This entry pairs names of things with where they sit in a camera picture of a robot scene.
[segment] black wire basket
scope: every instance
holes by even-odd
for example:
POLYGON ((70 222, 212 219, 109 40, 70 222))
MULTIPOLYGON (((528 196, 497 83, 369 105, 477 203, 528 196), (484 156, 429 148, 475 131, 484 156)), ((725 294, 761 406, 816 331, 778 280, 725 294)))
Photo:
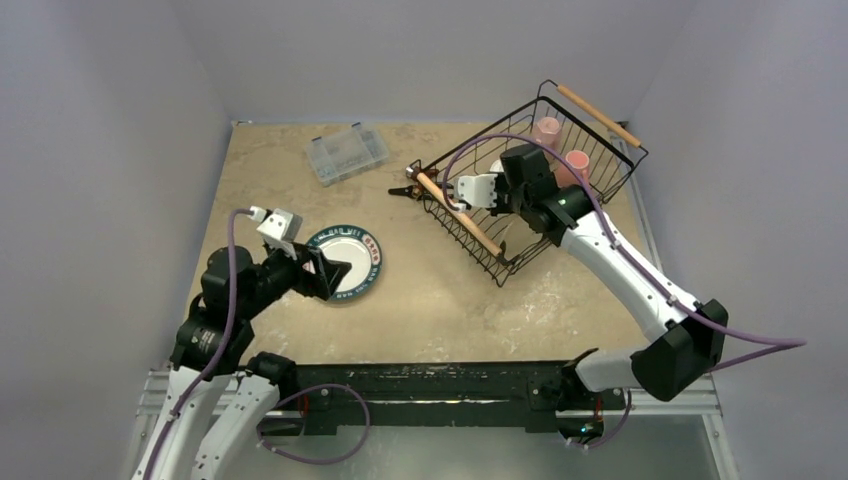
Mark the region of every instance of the black wire basket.
MULTIPOLYGON (((490 166, 495 160, 500 158, 502 152, 510 147, 520 145, 522 142, 520 140, 506 138, 494 138, 482 141, 462 154, 457 163, 451 167, 450 178, 444 178, 444 173, 441 170, 463 145, 479 136, 492 133, 512 133, 530 136, 533 124, 537 120, 543 117, 554 117, 562 125, 562 145, 558 148, 559 153, 564 154, 570 150, 582 150, 588 154, 591 165, 589 183, 592 190, 601 204, 609 202, 621 190, 621 187, 627 183, 636 167, 647 157, 648 151, 641 146, 638 140, 629 136, 629 138, 635 140, 631 141, 631 144, 635 143, 634 146, 637 147, 635 150, 639 152, 638 158, 632 161, 628 155, 614 147, 610 139, 605 138, 606 132, 602 131, 598 133, 580 120, 577 115, 568 111, 550 97, 543 95, 542 92, 546 88, 555 88, 564 95, 570 95, 569 99, 572 100, 578 109, 594 116, 601 123, 604 123, 604 120, 606 120, 612 129, 616 129, 619 133, 629 136, 623 129, 620 127, 616 128, 617 126, 613 125, 602 113, 574 95, 570 90, 557 85, 551 80, 546 80, 539 85, 536 98, 533 100, 516 108, 483 130, 480 130, 444 155, 423 166, 423 168, 421 168, 420 161, 416 162, 415 165, 425 171, 437 170, 440 172, 437 177, 438 182, 447 182, 448 184, 455 183, 461 175, 488 173, 490 166)), ((462 248, 492 276, 499 287, 503 287, 510 276, 521 270, 522 267, 550 246, 550 242, 542 235, 529 232, 529 230, 529 235, 521 236, 517 240, 512 239, 507 241, 505 240, 506 233, 512 228, 513 223, 523 225, 520 219, 519 222, 514 222, 518 218, 517 215, 501 214, 492 216, 484 208, 473 208, 466 212, 467 215, 490 239, 500 245, 501 254, 494 255, 432 195, 422 195, 421 202, 424 210, 430 213, 459 242, 462 248)))

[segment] gray wall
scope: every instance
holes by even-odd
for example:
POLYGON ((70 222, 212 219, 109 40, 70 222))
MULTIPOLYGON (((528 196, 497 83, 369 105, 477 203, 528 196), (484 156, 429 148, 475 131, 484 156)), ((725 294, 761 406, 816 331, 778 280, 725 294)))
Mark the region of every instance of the gray wall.
POLYGON ((846 24, 843 0, 701 0, 632 124, 671 276, 810 341, 717 375, 745 479, 848 475, 846 24))
POLYGON ((631 115, 694 0, 173 0, 233 118, 495 119, 551 77, 631 115))
POLYGON ((116 478, 228 131, 165 0, 0 7, 3 478, 116 478))

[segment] clear plastic box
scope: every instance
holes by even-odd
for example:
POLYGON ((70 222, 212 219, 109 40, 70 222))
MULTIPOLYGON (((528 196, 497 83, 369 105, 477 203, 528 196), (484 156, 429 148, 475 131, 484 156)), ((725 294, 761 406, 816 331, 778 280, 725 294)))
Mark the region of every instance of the clear plastic box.
POLYGON ((389 149, 380 132, 362 123, 328 137, 313 138, 306 146, 306 154, 325 187, 379 167, 389 159, 389 149))

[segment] beige tabletop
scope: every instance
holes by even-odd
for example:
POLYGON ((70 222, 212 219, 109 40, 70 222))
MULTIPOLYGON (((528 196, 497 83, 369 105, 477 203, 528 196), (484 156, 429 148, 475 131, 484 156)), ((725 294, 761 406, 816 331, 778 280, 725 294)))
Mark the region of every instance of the beige tabletop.
MULTIPOLYGON (((301 215, 300 242, 331 225, 361 226, 380 242, 384 263, 373 288, 343 306, 286 294, 252 322, 256 339, 243 360, 260 351, 307 364, 553 360, 645 344, 621 303, 563 251, 548 248, 499 288, 420 202, 387 195, 409 184, 403 170, 410 162, 426 164, 482 126, 378 125, 390 161, 326 188, 304 146, 349 125, 234 127, 192 296, 206 258, 226 245, 229 212, 256 205, 301 215)), ((605 208, 642 248, 627 197, 622 191, 605 208)), ((256 226, 237 220, 236 243, 262 261, 256 226)))

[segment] basket handle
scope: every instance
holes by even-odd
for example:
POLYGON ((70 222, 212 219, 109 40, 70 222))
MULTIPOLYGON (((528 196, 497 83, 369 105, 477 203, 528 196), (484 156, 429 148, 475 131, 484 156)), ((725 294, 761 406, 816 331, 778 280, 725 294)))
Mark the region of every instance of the basket handle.
POLYGON ((562 96, 564 96, 565 98, 571 100, 572 103, 582 108, 583 111, 593 116, 595 120, 601 122, 605 127, 612 130, 613 133, 623 138, 625 142, 629 143, 630 145, 633 145, 635 148, 639 148, 642 145, 641 140, 634 137, 633 134, 631 134, 627 130, 621 128, 621 125, 610 120, 608 116, 601 113, 600 110, 593 107, 586 100, 583 100, 579 95, 571 91, 570 88, 566 87, 565 85, 557 85, 557 91, 561 93, 562 96))
POLYGON ((438 200, 443 207, 445 207, 449 212, 451 212, 451 215, 453 215, 457 220, 459 220, 459 223, 461 223, 462 226, 465 227, 466 230, 468 230, 468 233, 474 235, 474 238, 476 238, 477 241, 479 241, 486 248, 486 250, 489 251, 489 253, 496 257, 500 256, 501 253, 503 253, 503 250, 501 250, 501 248, 498 247, 495 242, 493 242, 483 232, 483 230, 480 230, 480 227, 478 227, 477 224, 474 223, 474 220, 471 220, 471 217, 466 215, 464 212, 457 212, 453 210, 450 205, 445 203, 445 198, 444 194, 442 194, 442 189, 439 188, 435 183, 433 183, 433 181, 430 180, 430 177, 425 175, 424 172, 419 173, 415 177, 415 180, 417 180, 418 183, 420 183, 424 188, 426 188, 427 191, 430 192, 430 195, 435 197, 435 199, 438 200))

